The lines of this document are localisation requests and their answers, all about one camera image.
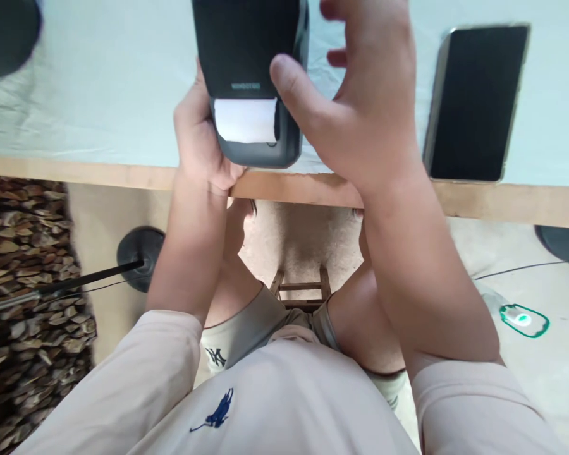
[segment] black round object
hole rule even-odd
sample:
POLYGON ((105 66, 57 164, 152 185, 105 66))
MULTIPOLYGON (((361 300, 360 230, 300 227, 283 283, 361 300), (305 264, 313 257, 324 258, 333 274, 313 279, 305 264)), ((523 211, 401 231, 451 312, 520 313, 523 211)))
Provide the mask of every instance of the black round object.
POLYGON ((150 289, 152 274, 163 243, 164 233, 149 226, 133 229, 120 241, 116 253, 118 265, 130 264, 140 259, 144 261, 142 267, 122 273, 122 278, 137 291, 147 293, 150 289))
POLYGON ((0 0, 0 77, 14 73, 28 61, 41 26, 35 0, 0 0))
POLYGON ((569 262, 569 228, 536 226, 535 233, 545 249, 560 260, 569 262))

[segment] beige shorts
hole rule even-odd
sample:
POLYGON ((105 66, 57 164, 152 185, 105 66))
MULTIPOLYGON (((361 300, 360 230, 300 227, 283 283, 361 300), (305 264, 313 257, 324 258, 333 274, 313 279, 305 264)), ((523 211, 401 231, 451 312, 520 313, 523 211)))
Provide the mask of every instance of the beige shorts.
MULTIPOLYGON (((327 303, 309 315, 299 309, 287 310, 264 286, 247 307, 223 324, 205 329, 202 345, 209 355, 211 374, 236 365, 256 349, 262 348, 272 335, 286 325, 310 329, 321 344, 341 352, 331 325, 327 303)), ((398 393, 406 378, 404 371, 392 375, 376 375, 365 371, 379 392, 396 409, 398 393)))

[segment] paper roll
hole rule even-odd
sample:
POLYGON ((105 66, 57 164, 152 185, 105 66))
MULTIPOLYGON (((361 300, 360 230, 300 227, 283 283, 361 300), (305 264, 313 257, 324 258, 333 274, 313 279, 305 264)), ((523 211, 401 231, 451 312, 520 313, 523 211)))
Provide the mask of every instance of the paper roll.
POLYGON ((215 126, 226 141, 276 142, 277 99, 217 99, 215 126))

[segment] green plastic object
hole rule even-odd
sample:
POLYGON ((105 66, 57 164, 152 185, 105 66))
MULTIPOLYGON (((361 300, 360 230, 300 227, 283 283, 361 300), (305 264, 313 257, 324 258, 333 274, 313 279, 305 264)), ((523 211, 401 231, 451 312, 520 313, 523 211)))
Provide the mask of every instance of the green plastic object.
POLYGON ((550 320, 522 305, 504 305, 499 309, 504 324, 527 338, 540 338, 550 327, 550 320))

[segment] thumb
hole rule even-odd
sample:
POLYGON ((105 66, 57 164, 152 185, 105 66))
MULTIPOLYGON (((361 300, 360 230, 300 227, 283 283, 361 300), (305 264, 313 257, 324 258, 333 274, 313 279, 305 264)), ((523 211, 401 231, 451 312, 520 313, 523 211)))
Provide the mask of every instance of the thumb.
POLYGON ((189 125, 199 124, 211 114, 209 91, 198 60, 196 60, 196 65, 196 80, 176 111, 176 114, 179 114, 189 125))
POLYGON ((327 100, 316 89, 308 74, 295 59, 279 54, 270 65, 272 82, 284 105, 289 110, 303 133, 315 133, 316 120, 335 109, 335 103, 327 100))

